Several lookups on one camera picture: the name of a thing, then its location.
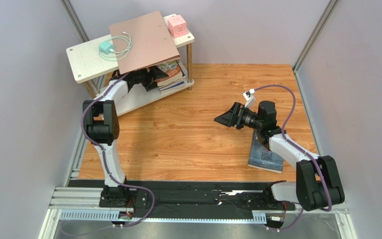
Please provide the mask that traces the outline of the black 169-storey treehouse book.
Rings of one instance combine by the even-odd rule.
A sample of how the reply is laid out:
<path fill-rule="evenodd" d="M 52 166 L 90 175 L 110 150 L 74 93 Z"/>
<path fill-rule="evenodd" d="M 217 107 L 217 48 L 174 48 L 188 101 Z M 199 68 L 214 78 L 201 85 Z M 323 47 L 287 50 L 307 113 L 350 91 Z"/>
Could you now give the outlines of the black 169-storey treehouse book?
<path fill-rule="evenodd" d="M 168 84 L 168 85 L 160 86 L 160 87 L 159 87 L 159 90 L 160 90 L 161 92 L 163 92 L 163 91 L 167 91 L 167 90 L 176 88 L 176 87 L 181 86 L 181 85 L 183 85 L 183 84 L 184 84 L 184 81 L 183 81 L 182 79 L 180 79 L 180 80 L 171 82 L 171 83 Z"/>

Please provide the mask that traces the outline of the orange 78-storey treehouse book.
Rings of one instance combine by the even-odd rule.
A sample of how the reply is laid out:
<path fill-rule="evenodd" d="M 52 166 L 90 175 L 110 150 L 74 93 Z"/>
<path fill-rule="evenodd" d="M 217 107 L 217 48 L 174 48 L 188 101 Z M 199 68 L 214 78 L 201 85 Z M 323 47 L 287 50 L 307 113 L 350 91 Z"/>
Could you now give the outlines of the orange 78-storey treehouse book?
<path fill-rule="evenodd" d="M 161 63 L 156 66 L 159 67 L 165 73 L 167 73 L 169 75 L 168 78 L 173 77 L 175 75 L 181 75 L 183 77 L 183 72 L 179 65 L 179 60 Z"/>

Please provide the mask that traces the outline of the black three days book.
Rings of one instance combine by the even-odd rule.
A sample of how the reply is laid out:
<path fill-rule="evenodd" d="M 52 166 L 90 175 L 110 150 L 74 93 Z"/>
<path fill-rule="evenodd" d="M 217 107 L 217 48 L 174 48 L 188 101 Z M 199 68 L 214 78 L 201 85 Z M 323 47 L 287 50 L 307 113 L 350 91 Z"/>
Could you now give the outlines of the black three days book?
<path fill-rule="evenodd" d="M 162 78 L 162 79 L 157 80 L 157 86 L 159 88 L 163 88 L 163 87 L 166 87 L 166 86 L 173 84 L 175 82 L 181 81 L 182 79 L 183 79 L 183 77 L 181 75 L 175 75 L 175 76 L 170 77 L 170 78 Z"/>

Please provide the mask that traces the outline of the blue-grey 1984 book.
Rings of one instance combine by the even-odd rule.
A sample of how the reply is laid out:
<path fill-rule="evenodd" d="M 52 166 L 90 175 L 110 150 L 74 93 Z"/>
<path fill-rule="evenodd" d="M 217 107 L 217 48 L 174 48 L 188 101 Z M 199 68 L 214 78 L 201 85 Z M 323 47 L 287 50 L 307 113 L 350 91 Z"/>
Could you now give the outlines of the blue-grey 1984 book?
<path fill-rule="evenodd" d="M 270 172 L 282 173 L 284 160 L 262 145 L 259 142 L 257 131 L 254 130 L 247 165 Z"/>

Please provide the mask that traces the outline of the blue 91-storey treehouse book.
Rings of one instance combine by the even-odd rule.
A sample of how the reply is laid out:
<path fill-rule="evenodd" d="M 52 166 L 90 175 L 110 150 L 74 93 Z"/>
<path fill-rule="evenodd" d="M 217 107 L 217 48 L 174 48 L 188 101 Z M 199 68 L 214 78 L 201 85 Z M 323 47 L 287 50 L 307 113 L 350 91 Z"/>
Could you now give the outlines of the blue 91-storey treehouse book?
<path fill-rule="evenodd" d="M 179 89 L 181 87 L 183 87 L 185 85 L 185 82 L 184 81 L 180 81 L 180 82 L 177 82 L 176 84 L 171 84 L 171 85 L 168 85 L 164 88 L 160 88 L 160 92 L 161 94 L 166 94 L 168 92 L 171 92 L 171 91 L 174 91 L 176 89 Z"/>

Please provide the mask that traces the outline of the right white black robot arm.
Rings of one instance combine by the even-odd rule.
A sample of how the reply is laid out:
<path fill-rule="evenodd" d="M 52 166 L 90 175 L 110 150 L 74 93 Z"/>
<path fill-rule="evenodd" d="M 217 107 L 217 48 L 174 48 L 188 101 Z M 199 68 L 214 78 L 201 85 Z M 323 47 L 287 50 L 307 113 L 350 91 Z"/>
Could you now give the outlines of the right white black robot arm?
<path fill-rule="evenodd" d="M 345 202 L 335 159 L 310 152 L 292 140 L 277 124 L 275 103 L 261 101 L 257 112 L 254 112 L 235 102 L 214 121 L 226 127 L 254 129 L 263 146 L 294 167 L 295 183 L 275 183 L 272 186 L 272 194 L 277 201 L 296 202 L 306 211 L 330 211 L 334 205 Z"/>

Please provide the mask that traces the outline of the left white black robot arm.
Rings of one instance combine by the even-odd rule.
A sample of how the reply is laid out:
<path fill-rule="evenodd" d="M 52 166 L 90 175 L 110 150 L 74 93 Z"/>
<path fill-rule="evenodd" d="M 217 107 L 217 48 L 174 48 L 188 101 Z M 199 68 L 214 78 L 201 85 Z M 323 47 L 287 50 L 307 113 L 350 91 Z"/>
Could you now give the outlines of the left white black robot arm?
<path fill-rule="evenodd" d="M 99 206 L 126 207 L 131 201 L 126 175 L 118 158 L 116 140 L 120 127 L 117 119 L 116 103 L 130 90 L 141 84 L 145 90 L 157 87 L 157 80 L 168 77 L 157 66 L 121 74 L 116 70 L 105 90 L 93 100 L 83 102 L 81 130 L 97 150 L 104 172 L 104 187 Z"/>

